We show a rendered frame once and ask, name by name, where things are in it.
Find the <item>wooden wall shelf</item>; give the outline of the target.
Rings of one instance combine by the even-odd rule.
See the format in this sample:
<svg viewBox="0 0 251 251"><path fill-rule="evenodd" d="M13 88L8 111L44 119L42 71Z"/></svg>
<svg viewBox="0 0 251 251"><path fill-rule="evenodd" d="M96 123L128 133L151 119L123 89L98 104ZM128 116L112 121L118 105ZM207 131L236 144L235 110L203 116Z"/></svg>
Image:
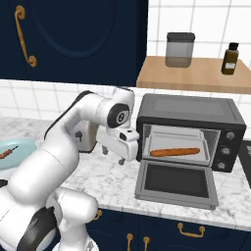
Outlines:
<svg viewBox="0 0 251 251"><path fill-rule="evenodd" d="M165 58L145 59L137 87L185 91L251 94L251 71L241 60L233 75L223 75L222 59L193 58L189 68L169 68Z"/></svg>

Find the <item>light blue plate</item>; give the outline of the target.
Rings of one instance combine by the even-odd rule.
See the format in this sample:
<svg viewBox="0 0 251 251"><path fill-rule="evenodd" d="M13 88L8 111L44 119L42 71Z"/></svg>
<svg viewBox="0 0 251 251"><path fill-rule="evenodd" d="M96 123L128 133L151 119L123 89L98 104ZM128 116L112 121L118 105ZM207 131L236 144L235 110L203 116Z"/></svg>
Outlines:
<svg viewBox="0 0 251 251"><path fill-rule="evenodd" d="M0 153L19 146L12 154L0 160L0 171L17 167L35 149L36 145L30 139L16 138L0 141Z"/></svg>

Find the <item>kebab skewer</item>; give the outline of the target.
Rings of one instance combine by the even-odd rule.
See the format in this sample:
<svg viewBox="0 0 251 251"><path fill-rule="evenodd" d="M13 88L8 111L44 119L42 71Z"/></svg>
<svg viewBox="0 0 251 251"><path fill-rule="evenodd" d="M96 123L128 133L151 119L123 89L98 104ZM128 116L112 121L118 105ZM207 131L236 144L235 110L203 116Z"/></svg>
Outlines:
<svg viewBox="0 0 251 251"><path fill-rule="evenodd" d="M13 151L16 150L18 147L19 147L19 146L17 145L17 146L15 146L15 147L12 148L12 149L8 149L8 150L6 150L6 151L0 153L0 160L1 160L1 159L5 159L7 156L9 156L10 154L12 154Z"/></svg>

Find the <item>baguette bread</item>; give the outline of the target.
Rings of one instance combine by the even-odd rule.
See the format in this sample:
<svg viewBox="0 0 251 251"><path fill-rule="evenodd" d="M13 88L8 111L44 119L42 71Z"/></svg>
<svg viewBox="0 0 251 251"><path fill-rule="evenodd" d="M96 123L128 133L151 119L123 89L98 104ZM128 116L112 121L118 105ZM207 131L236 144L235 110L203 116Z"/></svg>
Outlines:
<svg viewBox="0 0 251 251"><path fill-rule="evenodd" d="M156 149L150 151L152 157L167 157L167 156L186 156L200 153L199 148L170 148L170 149Z"/></svg>

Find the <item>brown bottle with black cap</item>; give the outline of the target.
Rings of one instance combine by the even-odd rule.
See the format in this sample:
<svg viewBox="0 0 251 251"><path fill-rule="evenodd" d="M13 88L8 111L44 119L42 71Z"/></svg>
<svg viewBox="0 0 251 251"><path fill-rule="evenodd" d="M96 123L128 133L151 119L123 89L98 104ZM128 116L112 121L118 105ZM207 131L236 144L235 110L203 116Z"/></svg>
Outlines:
<svg viewBox="0 0 251 251"><path fill-rule="evenodd" d="M225 56L222 63L221 72L223 75L232 75L234 73L238 55L238 43L231 42L225 51Z"/></svg>

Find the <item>grey jar with dark lid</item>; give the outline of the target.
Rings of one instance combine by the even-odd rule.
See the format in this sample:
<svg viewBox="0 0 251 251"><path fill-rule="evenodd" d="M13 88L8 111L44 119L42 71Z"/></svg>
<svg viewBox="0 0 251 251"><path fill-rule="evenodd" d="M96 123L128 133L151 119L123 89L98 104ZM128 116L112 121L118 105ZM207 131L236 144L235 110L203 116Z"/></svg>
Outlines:
<svg viewBox="0 0 251 251"><path fill-rule="evenodd" d="M166 66L188 68L192 61L194 41L193 32L169 32L167 34Z"/></svg>

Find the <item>navy base cupboard door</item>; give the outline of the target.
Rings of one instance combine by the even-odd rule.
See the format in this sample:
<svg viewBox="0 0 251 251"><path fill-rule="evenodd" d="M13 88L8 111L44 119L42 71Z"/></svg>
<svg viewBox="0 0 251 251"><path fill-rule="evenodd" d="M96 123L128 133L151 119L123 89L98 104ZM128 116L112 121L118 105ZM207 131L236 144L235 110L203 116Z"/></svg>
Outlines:
<svg viewBox="0 0 251 251"><path fill-rule="evenodd" d="M138 251L138 216L131 213L102 210L102 216L86 225L99 251L127 251L126 235L132 233L130 251Z"/></svg>

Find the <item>navy base cupboard drawer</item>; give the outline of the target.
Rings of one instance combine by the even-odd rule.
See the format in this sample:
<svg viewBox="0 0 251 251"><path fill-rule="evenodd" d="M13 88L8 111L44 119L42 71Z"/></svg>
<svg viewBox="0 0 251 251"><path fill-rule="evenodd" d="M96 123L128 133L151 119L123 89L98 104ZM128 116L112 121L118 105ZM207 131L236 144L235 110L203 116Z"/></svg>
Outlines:
<svg viewBox="0 0 251 251"><path fill-rule="evenodd" d="M148 236L147 251L241 251L249 235L243 230L149 216L140 216L138 227L138 249Z"/></svg>

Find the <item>white toaster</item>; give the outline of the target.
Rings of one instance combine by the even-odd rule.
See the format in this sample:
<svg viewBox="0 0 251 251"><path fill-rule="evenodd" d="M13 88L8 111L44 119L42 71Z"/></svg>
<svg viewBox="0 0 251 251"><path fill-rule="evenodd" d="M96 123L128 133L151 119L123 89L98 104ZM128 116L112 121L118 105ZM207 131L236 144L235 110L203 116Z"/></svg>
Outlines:
<svg viewBox="0 0 251 251"><path fill-rule="evenodd" d="M71 131L71 139L75 142L75 145L79 153L91 153L94 149L97 140L97 130L99 125L90 121L80 121Z"/></svg>

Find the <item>navy wall cupboard door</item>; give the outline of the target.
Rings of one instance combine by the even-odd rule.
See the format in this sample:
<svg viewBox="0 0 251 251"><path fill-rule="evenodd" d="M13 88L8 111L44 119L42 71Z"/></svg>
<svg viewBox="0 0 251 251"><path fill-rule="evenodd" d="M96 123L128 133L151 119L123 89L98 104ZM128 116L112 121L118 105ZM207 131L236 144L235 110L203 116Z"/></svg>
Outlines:
<svg viewBox="0 0 251 251"><path fill-rule="evenodd" d="M18 38L18 5L35 68ZM147 23L148 0L0 0L0 78L135 86Z"/></svg>

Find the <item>grey oven tray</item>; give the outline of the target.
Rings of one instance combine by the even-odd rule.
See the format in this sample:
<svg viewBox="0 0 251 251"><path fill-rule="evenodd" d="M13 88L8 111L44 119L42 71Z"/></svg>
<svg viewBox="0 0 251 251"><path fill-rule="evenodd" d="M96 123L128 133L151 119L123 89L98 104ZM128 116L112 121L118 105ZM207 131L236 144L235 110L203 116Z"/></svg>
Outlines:
<svg viewBox="0 0 251 251"><path fill-rule="evenodd" d="M199 148L200 152L195 155L159 157L159 160L202 166L210 163L207 141L200 129L152 125L145 139L143 157L152 159L152 150L170 148Z"/></svg>

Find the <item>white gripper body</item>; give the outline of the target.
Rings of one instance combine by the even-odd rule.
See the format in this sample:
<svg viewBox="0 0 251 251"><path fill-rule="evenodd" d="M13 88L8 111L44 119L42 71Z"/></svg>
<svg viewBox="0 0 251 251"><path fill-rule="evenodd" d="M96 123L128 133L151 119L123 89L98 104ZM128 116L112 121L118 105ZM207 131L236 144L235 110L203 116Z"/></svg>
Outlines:
<svg viewBox="0 0 251 251"><path fill-rule="evenodd" d="M132 127L106 128L98 132L96 139L108 150L127 161L136 158L139 133Z"/></svg>

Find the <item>grey toaster oven door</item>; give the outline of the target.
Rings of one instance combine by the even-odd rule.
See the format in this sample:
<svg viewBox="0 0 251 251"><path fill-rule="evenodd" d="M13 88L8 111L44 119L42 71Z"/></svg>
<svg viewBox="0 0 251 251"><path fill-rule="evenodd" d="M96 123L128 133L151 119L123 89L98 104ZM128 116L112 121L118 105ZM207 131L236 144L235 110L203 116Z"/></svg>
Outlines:
<svg viewBox="0 0 251 251"><path fill-rule="evenodd" d="M210 168L142 160L139 166L136 199L215 210L218 195Z"/></svg>

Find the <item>black toaster oven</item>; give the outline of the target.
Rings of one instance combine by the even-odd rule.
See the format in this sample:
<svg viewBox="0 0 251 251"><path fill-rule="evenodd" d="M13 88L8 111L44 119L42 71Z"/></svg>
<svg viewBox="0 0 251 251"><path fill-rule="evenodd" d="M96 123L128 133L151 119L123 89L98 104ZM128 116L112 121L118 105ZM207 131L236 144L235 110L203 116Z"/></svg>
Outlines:
<svg viewBox="0 0 251 251"><path fill-rule="evenodd" d="M154 160L154 157L152 159L143 157L145 139L150 134L151 126L200 129L207 141L210 163L207 166L185 165L207 167L212 171L224 173L232 171L246 130L246 124L231 99L146 94L142 98L136 119L136 130L139 133L136 157L138 161ZM235 134L233 140L226 138L229 131ZM223 147L230 149L229 155L221 152ZM226 163L225 170L218 169L217 164L220 162Z"/></svg>

